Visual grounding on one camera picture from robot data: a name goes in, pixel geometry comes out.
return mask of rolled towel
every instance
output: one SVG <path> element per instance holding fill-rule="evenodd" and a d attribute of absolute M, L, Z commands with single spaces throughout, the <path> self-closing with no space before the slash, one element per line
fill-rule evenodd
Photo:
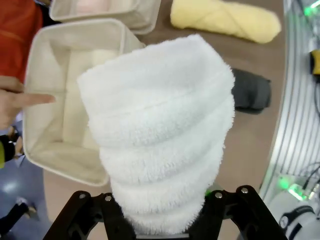
<path fill-rule="evenodd" d="M 179 29 L 233 35 L 260 44 L 272 41 L 281 31 L 274 12 L 222 0 L 173 0 L 170 18 L 172 25 Z"/>
<path fill-rule="evenodd" d="M 258 114 L 271 103 L 270 80 L 248 71 L 233 68 L 235 77 L 232 94 L 237 110 Z"/>
<path fill-rule="evenodd" d="M 115 200 L 139 234 L 196 219 L 234 117 L 234 76 L 191 35 L 122 55 L 78 78 Z"/>

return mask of white storage basket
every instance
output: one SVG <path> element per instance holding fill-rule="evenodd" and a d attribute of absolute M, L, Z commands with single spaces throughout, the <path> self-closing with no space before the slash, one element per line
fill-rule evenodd
<path fill-rule="evenodd" d="M 74 22 L 94 18 L 114 18 L 122 21 L 135 34 L 150 33 L 156 26 L 161 0 L 105 0 L 106 11 L 77 14 L 78 0 L 53 0 L 50 17 L 58 22 Z"/>
<path fill-rule="evenodd" d="M 56 102 L 24 111 L 23 145 L 32 163 L 90 186 L 108 182 L 76 80 L 87 69 L 142 47 L 115 19 L 58 24 L 38 32 L 29 54 L 25 91 L 51 94 Z"/>

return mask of floor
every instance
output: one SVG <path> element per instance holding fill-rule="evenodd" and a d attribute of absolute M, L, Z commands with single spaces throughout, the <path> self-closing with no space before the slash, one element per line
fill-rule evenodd
<path fill-rule="evenodd" d="M 16 126 L 19 131 L 22 130 L 21 122 Z M 0 217 L 8 213 L 18 197 L 35 205 L 37 219 L 23 216 L 1 240 L 42 240 L 51 225 L 47 217 L 43 171 L 28 160 L 24 160 L 20 167 L 12 160 L 0 169 Z"/>

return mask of orange clothing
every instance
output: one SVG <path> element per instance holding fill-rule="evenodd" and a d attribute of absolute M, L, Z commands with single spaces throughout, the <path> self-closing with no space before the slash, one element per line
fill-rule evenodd
<path fill-rule="evenodd" d="M 0 0 L 0 76 L 24 82 L 30 46 L 42 24 L 33 0 Z"/>

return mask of brown table surface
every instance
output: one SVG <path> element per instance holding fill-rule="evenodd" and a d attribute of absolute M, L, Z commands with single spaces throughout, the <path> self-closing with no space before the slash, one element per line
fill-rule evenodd
<path fill-rule="evenodd" d="M 284 26 L 284 8 L 282 0 L 238 0 L 238 2 L 260 6 L 274 11 Z M 262 75 L 271 80 L 271 106 L 259 115 L 237 112 L 232 129 L 226 140 L 224 158 L 216 182 L 225 190 L 233 192 L 238 186 L 252 185 L 259 189 L 269 164 L 269 152 L 272 147 L 281 105 L 285 73 L 285 31 L 270 43 L 257 44 L 232 36 L 197 31 L 179 30 L 170 24 L 172 0 L 162 0 L 155 29 L 139 39 L 148 44 L 199 33 L 210 43 L 222 58 L 233 68 Z M 44 171 L 44 190 L 49 219 L 54 220 L 73 192 L 84 190 L 93 196 L 110 191 L 110 187 L 94 188 L 72 182 L 55 174 Z M 226 221 L 220 231 L 220 240 L 234 240 L 237 228 Z M 91 240 L 106 239 L 103 226 L 94 229 Z"/>

